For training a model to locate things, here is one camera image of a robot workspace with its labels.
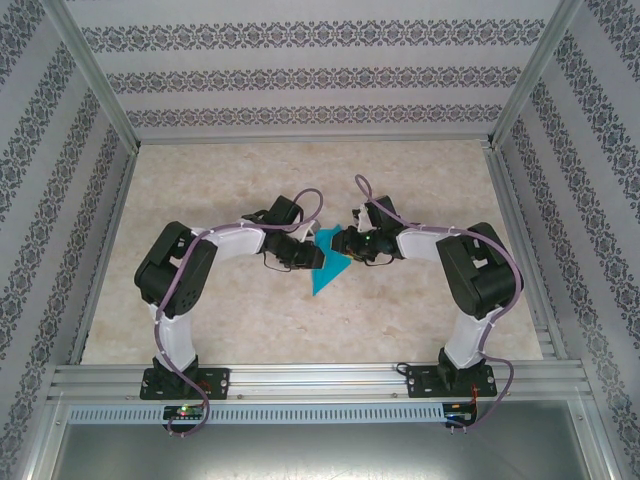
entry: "metal rail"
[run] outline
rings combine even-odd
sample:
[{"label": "metal rail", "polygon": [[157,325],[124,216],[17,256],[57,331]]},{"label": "metal rail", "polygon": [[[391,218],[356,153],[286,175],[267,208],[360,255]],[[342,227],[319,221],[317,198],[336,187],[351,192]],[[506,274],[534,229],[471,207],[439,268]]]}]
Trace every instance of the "metal rail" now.
[{"label": "metal rail", "polygon": [[[514,362],[516,376],[506,401],[592,398],[579,360]],[[409,399],[395,364],[231,365],[228,400],[213,403],[388,403]],[[59,366],[47,396],[50,404],[149,403],[140,400],[144,365]],[[493,365],[498,390],[508,370]],[[469,398],[432,398],[463,402]]]}]

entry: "cable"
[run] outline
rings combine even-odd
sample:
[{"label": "cable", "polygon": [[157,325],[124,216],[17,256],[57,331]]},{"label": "cable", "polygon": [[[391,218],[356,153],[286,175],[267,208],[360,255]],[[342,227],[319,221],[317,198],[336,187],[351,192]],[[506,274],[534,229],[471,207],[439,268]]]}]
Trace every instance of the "cable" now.
[{"label": "cable", "polygon": [[399,364],[396,365],[396,372],[398,372],[403,377],[406,377],[407,370],[409,369],[409,367],[411,367],[411,365],[409,365],[408,363],[400,362]]},{"label": "cable", "polygon": [[394,257],[391,257],[391,260],[389,260],[388,262],[385,262],[385,263],[369,263],[369,261],[368,261],[368,260],[365,260],[365,261],[364,261],[364,264],[365,264],[367,267],[382,267],[383,265],[391,265],[391,264],[393,263],[393,261],[394,261],[394,260],[395,260],[395,258],[394,258]]},{"label": "cable", "polygon": [[472,384],[471,385],[471,403],[473,404],[473,414],[478,413],[478,387],[476,387],[476,384]]},{"label": "cable", "polygon": [[502,246],[500,246],[498,243],[496,243],[492,239],[485,237],[484,235],[481,235],[479,233],[472,232],[470,230],[466,230],[463,228],[434,227],[434,226],[407,222],[403,218],[393,213],[391,210],[384,207],[375,198],[373,198],[373,190],[371,188],[371,184],[369,183],[369,180],[367,180],[364,175],[357,174],[355,176],[355,182],[358,188],[360,189],[360,191],[364,194],[365,197],[367,197],[367,200],[369,202],[374,204],[381,211],[389,215],[391,218],[393,218],[397,222],[400,222],[402,225],[409,228],[415,228],[423,232],[458,234],[458,235],[466,235],[466,236],[475,238],[476,240],[479,240],[485,243],[486,245],[489,245],[494,250],[496,250],[500,255],[502,255],[502,257],[506,260],[507,264],[511,268],[511,271],[513,272],[513,276],[516,282],[513,298],[507,304],[506,307],[500,310],[496,315],[494,315],[494,317],[491,320],[489,320],[489,322],[487,323],[487,326],[482,332],[482,336],[480,337],[480,343],[478,344],[478,350],[480,352],[480,355],[482,355],[483,358],[491,362],[504,363],[509,368],[509,378],[507,379],[507,383],[502,389],[502,392],[500,392],[500,395],[498,395],[498,398],[495,400],[495,402],[493,402],[493,405],[491,406],[489,411],[469,427],[469,429],[476,428],[478,425],[481,425],[488,417],[490,417],[493,414],[495,409],[498,407],[498,405],[500,405],[500,402],[502,402],[502,399],[507,394],[509,387],[511,387],[511,384],[513,383],[513,377],[515,375],[515,369],[513,368],[513,364],[505,358],[490,357],[489,355],[484,353],[484,346],[487,343],[487,338],[489,337],[489,333],[491,332],[491,329],[493,328],[495,323],[498,321],[499,318],[503,317],[507,312],[509,312],[515,306],[515,304],[518,302],[518,299],[520,298],[520,294],[522,293],[522,278],[520,277],[520,269],[518,268],[518,265],[516,264],[513,257],[509,254],[509,252],[507,252]]},{"label": "cable", "polygon": [[160,339],[160,320],[162,319],[162,314],[164,313],[164,309],[167,308],[167,305],[169,304],[169,301],[171,300],[171,297],[173,296],[173,294],[175,293],[176,289],[178,288],[178,284],[180,283],[180,279],[182,278],[182,275],[184,274],[184,270],[187,267],[187,263],[189,262],[189,258],[193,254],[193,251],[196,248],[196,245],[200,242],[200,240],[202,240],[207,235],[210,235],[210,234],[212,234],[214,232],[218,232],[220,230],[226,230],[226,229],[229,229],[229,228],[244,228],[245,226],[250,226],[251,228],[260,228],[260,229],[263,229],[263,230],[295,230],[296,228],[301,227],[302,225],[305,225],[305,224],[307,224],[309,222],[312,222],[313,220],[315,220],[318,217],[318,215],[320,214],[320,211],[322,210],[322,207],[324,205],[324,197],[322,195],[322,192],[320,192],[320,190],[318,190],[317,188],[305,188],[300,193],[298,193],[298,195],[296,195],[295,199],[298,200],[300,197],[302,197],[306,193],[315,193],[316,195],[318,195],[318,208],[316,209],[315,212],[313,212],[309,216],[309,218],[307,218],[304,221],[300,221],[298,223],[293,223],[291,225],[263,225],[263,224],[256,224],[256,223],[252,223],[252,222],[228,223],[228,224],[225,224],[225,225],[220,225],[218,227],[211,228],[209,230],[204,230],[203,232],[198,234],[192,240],[191,244],[187,248],[186,253],[182,257],[182,262],[180,263],[180,266],[178,267],[178,271],[174,275],[173,280],[171,280],[171,284],[169,285],[169,288],[167,289],[167,293],[165,293],[164,298],[160,302],[160,305],[158,306],[158,310],[156,311],[156,318],[155,318],[155,326],[154,326],[154,329],[153,329],[153,336],[154,336],[155,341],[156,341],[156,346],[158,347],[158,352],[160,352],[160,355],[162,356],[162,359],[165,361],[165,363],[167,364],[169,369],[173,373],[178,375],[178,377],[180,377],[187,385],[189,385],[196,392],[198,392],[198,395],[200,395],[200,397],[202,397],[202,404],[203,404],[203,407],[205,409],[205,413],[203,414],[202,420],[200,421],[200,423],[195,425],[192,429],[190,429],[187,432],[175,432],[174,430],[172,430],[171,429],[171,425],[172,425],[173,421],[175,420],[175,418],[169,419],[169,422],[167,423],[167,430],[169,431],[169,435],[172,435],[172,436],[173,435],[178,435],[178,436],[180,436],[180,438],[184,438],[184,437],[187,437],[189,435],[193,435],[194,433],[196,433],[198,430],[200,430],[207,423],[207,420],[209,419],[209,414],[211,412],[211,404],[209,403],[209,397],[207,396],[207,394],[204,392],[204,390],[202,388],[200,388],[199,385],[197,385],[193,380],[191,380],[184,373],[182,373],[178,367],[176,367],[176,365],[171,361],[171,359],[167,355],[167,353],[166,353],[166,351],[164,349],[164,346],[162,345],[162,340]]},{"label": "cable", "polygon": [[265,267],[267,267],[269,270],[274,270],[276,272],[280,272],[280,273],[289,273],[291,272],[291,267],[289,267],[288,270],[285,269],[281,269],[281,268],[275,268],[275,267],[271,267],[269,265],[267,265],[267,252],[262,252],[262,256],[264,257],[264,262],[262,262],[264,264]]},{"label": "cable", "polygon": [[[300,197],[304,195],[304,190],[302,190],[300,193],[298,193],[298,195],[296,195],[293,198],[293,203],[298,203],[298,200],[300,200]],[[304,222],[304,210],[300,210],[300,222]]]}]

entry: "teal fabric piece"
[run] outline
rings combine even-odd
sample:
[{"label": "teal fabric piece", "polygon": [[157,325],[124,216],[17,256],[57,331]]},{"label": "teal fabric piece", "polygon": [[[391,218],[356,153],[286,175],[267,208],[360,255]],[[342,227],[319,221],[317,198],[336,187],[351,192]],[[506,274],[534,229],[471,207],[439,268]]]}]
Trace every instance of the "teal fabric piece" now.
[{"label": "teal fabric piece", "polygon": [[351,265],[351,258],[331,250],[331,239],[340,230],[342,227],[337,225],[331,230],[323,229],[316,232],[316,245],[324,253],[324,267],[311,270],[314,296]]}]

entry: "beige floor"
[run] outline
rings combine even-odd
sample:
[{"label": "beige floor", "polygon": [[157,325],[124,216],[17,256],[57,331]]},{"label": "beige floor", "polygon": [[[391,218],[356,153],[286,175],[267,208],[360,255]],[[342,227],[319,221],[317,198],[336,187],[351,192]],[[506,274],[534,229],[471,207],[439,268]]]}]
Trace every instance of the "beige floor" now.
[{"label": "beige floor", "polygon": [[[290,143],[145,146],[141,149],[98,308],[85,364],[149,363],[152,321],[133,274],[172,220],[215,226],[268,208],[283,194],[320,188],[320,222],[351,222],[366,175],[411,221],[468,227],[488,221],[506,239],[480,145],[458,142]],[[304,198],[307,212],[316,205]],[[262,256],[212,271],[194,309],[202,363],[433,361],[450,335],[456,307],[439,264],[353,264],[319,295],[308,271],[278,273]],[[490,337],[487,351],[540,359],[524,298]]]}]

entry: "damask wallpaper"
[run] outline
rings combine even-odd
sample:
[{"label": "damask wallpaper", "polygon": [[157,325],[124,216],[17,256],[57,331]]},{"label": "damask wallpaper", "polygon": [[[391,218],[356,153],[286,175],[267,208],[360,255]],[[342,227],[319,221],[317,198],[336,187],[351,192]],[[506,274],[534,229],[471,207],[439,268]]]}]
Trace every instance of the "damask wallpaper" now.
[{"label": "damask wallpaper", "polygon": [[558,0],[70,1],[144,140],[488,134]]},{"label": "damask wallpaper", "polygon": [[638,3],[586,1],[502,146],[565,343],[640,478]]},{"label": "damask wallpaper", "polygon": [[36,0],[0,5],[0,479],[66,363],[129,155]]}]

